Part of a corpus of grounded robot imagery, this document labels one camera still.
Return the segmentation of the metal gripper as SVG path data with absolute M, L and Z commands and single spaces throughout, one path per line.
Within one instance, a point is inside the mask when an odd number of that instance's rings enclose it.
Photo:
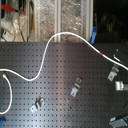
M 123 52 L 116 50 L 113 57 L 125 66 L 128 66 L 128 56 Z M 124 84 L 122 81 L 116 81 L 115 88 L 117 91 L 128 91 L 128 84 Z

